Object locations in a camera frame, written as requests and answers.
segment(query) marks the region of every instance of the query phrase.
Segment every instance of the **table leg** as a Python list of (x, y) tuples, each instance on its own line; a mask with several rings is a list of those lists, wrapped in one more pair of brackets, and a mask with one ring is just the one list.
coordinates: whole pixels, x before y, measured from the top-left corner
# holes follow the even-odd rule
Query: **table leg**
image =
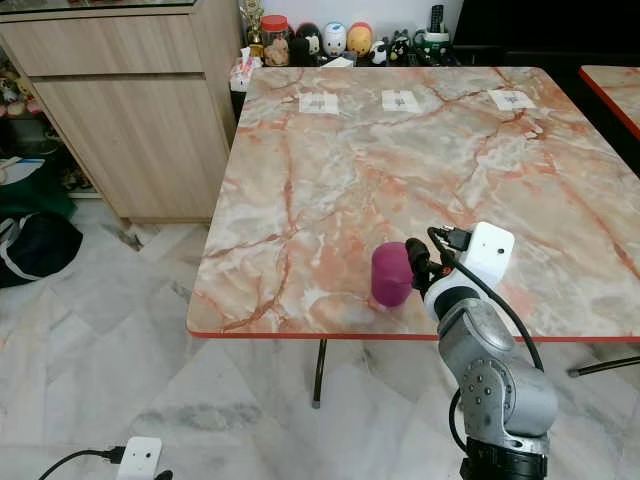
[(320, 339), (320, 345), (318, 346), (318, 362), (316, 363), (316, 382), (313, 387), (313, 401), (311, 406), (313, 408), (320, 408), (320, 392), (322, 390), (322, 374), (324, 372), (324, 355), (327, 351), (327, 339)]
[(640, 363), (640, 356), (623, 358), (622, 360), (613, 360), (611, 362), (602, 362), (588, 367), (573, 368), (568, 370), (567, 373), (570, 377), (580, 377), (582, 375), (589, 375), (590, 373), (602, 372), (603, 370), (611, 370), (612, 368), (637, 365), (638, 363)]

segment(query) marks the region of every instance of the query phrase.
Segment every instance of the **red lid jar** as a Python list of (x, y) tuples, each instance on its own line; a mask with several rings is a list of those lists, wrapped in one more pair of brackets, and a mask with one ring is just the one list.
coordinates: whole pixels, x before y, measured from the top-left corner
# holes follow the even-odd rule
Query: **red lid jar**
[(289, 21), (284, 15), (262, 17), (264, 63), (270, 67), (289, 65)]

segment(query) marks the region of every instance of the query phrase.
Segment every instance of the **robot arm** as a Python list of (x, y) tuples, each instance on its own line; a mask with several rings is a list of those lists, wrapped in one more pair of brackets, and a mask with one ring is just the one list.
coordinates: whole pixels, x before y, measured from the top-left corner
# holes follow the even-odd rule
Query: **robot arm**
[[(463, 252), (459, 264), (488, 286), (497, 285), (513, 248), (509, 232), (479, 223), (472, 234), (439, 233)], [(547, 431), (557, 411), (550, 382), (523, 358), (482, 289), (446, 261), (444, 266), (431, 262), (421, 241), (410, 239), (406, 246), (414, 287), (438, 320), (438, 348), (460, 387), (468, 456), (462, 478), (544, 478)], [(443, 261), (451, 255), (444, 253)]]

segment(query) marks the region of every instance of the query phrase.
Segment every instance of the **black bag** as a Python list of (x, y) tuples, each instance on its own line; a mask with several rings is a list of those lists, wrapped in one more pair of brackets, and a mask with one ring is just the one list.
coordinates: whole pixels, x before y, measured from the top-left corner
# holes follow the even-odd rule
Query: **black bag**
[(59, 272), (74, 259), (82, 233), (55, 213), (32, 213), (0, 222), (0, 288)]

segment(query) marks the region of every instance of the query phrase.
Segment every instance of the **purple cup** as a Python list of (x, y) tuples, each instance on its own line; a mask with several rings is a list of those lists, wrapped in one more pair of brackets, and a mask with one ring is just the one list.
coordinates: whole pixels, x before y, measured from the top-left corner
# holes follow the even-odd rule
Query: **purple cup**
[(402, 242), (378, 246), (371, 255), (371, 293), (378, 303), (397, 307), (411, 293), (411, 266)]

